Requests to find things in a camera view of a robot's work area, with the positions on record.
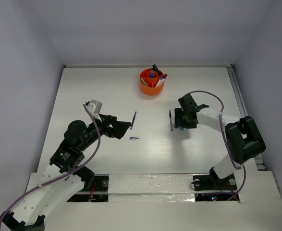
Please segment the blue ballpoint pen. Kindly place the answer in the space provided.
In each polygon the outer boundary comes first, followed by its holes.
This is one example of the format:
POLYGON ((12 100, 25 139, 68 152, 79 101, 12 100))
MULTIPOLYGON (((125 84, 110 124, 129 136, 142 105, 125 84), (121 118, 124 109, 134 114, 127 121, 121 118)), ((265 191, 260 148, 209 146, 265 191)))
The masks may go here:
POLYGON ((172 112, 169 110, 169 121, 170 121, 170 129, 173 131, 173 125, 172 125, 172 112))

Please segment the red-capped white marker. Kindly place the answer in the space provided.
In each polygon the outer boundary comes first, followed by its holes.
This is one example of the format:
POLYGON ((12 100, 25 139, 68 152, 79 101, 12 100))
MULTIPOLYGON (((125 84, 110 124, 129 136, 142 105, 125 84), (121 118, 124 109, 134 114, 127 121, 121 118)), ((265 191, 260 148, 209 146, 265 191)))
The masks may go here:
POLYGON ((165 75, 163 76, 163 78, 160 80, 160 84, 162 84, 162 83, 165 81, 165 79, 166 79, 167 76, 168 76, 167 74, 165 74, 165 75))

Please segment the blue-capped white marker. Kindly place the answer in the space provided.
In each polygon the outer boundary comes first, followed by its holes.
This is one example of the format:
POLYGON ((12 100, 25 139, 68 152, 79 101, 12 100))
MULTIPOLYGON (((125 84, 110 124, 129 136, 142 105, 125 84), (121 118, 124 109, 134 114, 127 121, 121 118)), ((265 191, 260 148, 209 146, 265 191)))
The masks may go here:
POLYGON ((159 80, 158 80, 158 82, 156 83, 155 87, 158 87, 158 86, 160 85, 160 80, 163 78, 163 76, 164 76, 164 75, 161 75, 161 76, 159 77, 159 80))

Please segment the light green marker pen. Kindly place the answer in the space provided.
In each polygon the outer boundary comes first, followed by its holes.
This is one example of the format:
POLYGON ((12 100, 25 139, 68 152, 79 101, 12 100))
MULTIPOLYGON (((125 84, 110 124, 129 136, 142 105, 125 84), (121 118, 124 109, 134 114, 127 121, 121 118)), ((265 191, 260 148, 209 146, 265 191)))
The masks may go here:
POLYGON ((145 81, 144 78, 140 78, 141 82, 145 85, 145 86, 148 86, 147 82, 145 81))

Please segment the pink highlighter black body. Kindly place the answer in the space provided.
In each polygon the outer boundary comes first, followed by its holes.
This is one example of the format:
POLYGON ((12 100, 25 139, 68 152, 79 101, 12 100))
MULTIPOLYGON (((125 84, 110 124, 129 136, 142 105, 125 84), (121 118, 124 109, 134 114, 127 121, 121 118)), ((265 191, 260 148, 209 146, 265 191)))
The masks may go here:
POLYGON ((153 66, 152 66, 152 70, 153 70, 153 71, 156 71, 157 73, 159 72, 159 70, 158 70, 158 68, 157 68, 156 64, 153 64, 153 66))

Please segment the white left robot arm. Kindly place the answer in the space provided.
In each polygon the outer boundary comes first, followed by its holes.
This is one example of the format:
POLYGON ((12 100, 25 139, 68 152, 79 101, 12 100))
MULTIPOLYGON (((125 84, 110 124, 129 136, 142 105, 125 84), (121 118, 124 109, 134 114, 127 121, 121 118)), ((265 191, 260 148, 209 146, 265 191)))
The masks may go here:
POLYGON ((81 162, 83 152, 101 137, 121 139, 131 126, 117 117, 100 115, 86 125, 75 120, 68 125, 64 139, 49 160, 36 186, 20 196, 0 216, 0 229, 43 231, 45 221, 75 193, 93 186, 95 174, 81 162))

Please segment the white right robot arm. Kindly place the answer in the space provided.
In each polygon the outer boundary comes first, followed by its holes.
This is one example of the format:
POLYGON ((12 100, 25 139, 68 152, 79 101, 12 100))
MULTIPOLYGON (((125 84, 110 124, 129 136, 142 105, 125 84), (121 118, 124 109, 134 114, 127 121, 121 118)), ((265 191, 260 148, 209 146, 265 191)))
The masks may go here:
POLYGON ((243 167, 249 159, 255 158, 266 150, 260 131, 250 116, 235 117, 225 115, 224 103, 212 93, 221 104, 219 111, 206 104, 198 105, 191 93, 178 99, 180 108, 175 112, 175 128, 193 129, 197 125, 207 126, 222 134, 227 155, 209 171, 208 183, 218 189, 226 182, 226 178, 243 167))

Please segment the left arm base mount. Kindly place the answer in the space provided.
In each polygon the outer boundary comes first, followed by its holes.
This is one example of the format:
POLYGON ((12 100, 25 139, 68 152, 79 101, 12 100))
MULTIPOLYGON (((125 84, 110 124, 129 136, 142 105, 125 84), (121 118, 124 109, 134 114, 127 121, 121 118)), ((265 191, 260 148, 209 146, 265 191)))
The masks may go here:
POLYGON ((96 175, 89 189, 82 189, 67 202, 108 202, 109 175, 96 175))

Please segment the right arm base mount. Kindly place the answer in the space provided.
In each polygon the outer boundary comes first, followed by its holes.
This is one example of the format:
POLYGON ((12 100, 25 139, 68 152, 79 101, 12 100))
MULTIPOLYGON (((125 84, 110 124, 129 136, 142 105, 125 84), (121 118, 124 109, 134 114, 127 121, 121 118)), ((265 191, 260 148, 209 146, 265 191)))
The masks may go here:
POLYGON ((213 167, 208 174, 193 176, 190 188, 196 192, 196 199, 204 201, 240 201, 234 174, 220 179, 213 167))

